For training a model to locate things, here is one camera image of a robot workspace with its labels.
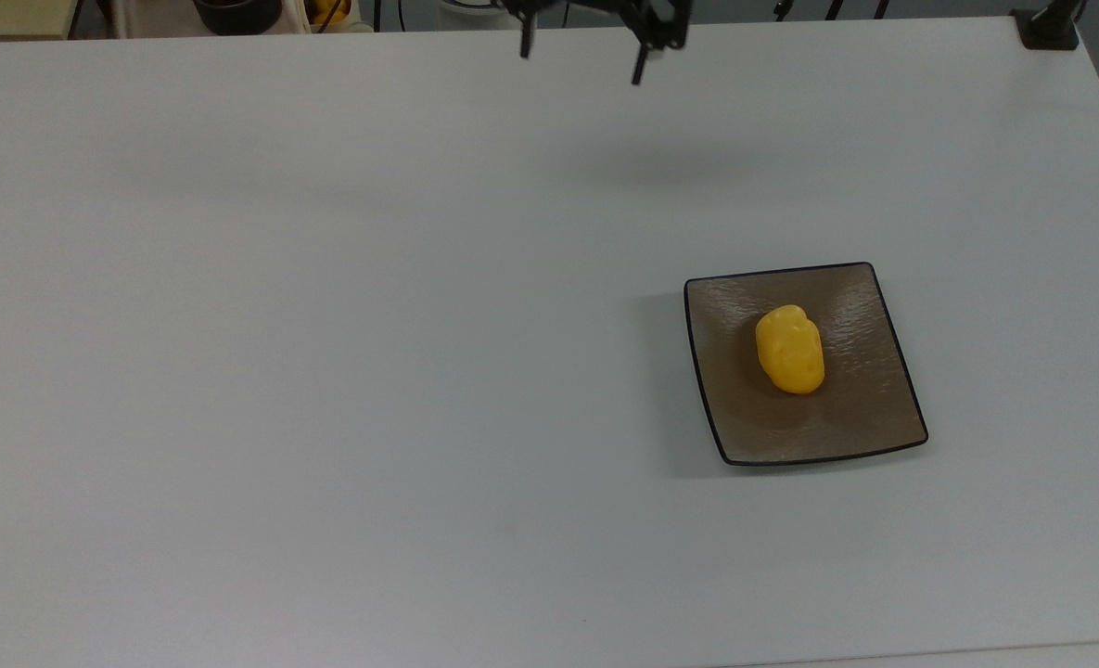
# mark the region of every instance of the yellow soap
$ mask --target yellow soap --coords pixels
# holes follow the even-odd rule
[[[804,309],[787,304],[763,316],[756,325],[761,367],[777,388],[808,394],[825,380],[821,332]]]

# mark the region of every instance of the white table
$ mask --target white table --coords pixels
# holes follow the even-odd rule
[[[0,45],[0,665],[1099,642],[1099,81],[1010,19]],[[26,67],[15,67],[25,63]],[[687,278],[875,263],[923,447],[719,461]]]
[[[1099,644],[815,660],[790,668],[1099,668]]]

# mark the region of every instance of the square plate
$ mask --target square plate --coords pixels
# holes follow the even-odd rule
[[[821,331],[825,380],[811,394],[770,383],[756,323],[798,304]],[[693,278],[689,347],[722,459],[811,464],[888,453],[928,439],[888,305],[870,263]]]

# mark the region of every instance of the black pot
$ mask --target black pot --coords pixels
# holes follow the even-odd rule
[[[281,0],[193,0],[193,8],[214,34],[260,34],[281,16]]]

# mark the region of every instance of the yellow item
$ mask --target yellow item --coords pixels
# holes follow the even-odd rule
[[[347,18],[348,10],[351,9],[347,1],[345,0],[314,0],[314,18],[311,19],[311,24],[320,25],[321,22],[325,21],[325,15],[330,13],[330,8],[334,3],[338,2],[338,9],[334,11],[334,16],[330,18],[330,22],[336,24],[342,19]]]
[[[764,371],[786,392],[808,394],[825,380],[821,333],[798,305],[763,316],[756,325],[756,347]]]

